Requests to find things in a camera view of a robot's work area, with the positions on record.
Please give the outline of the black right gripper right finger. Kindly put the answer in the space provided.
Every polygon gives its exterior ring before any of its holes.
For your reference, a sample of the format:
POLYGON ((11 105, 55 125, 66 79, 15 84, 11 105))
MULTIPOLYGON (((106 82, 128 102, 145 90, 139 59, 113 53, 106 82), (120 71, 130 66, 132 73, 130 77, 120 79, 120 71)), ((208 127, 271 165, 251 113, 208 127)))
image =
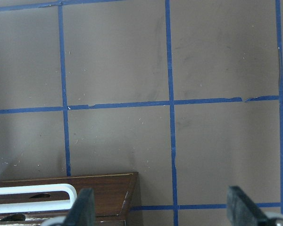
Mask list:
POLYGON ((238 186, 228 187, 226 213, 232 226, 274 225, 274 221, 238 186))

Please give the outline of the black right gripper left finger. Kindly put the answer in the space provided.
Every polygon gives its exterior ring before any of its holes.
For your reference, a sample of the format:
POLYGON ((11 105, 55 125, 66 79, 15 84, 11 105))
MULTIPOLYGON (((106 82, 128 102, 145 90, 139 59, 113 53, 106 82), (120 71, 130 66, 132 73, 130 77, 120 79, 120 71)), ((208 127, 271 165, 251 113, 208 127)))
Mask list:
POLYGON ((95 223, 94 190, 84 188, 62 222, 62 226, 93 226, 95 223))

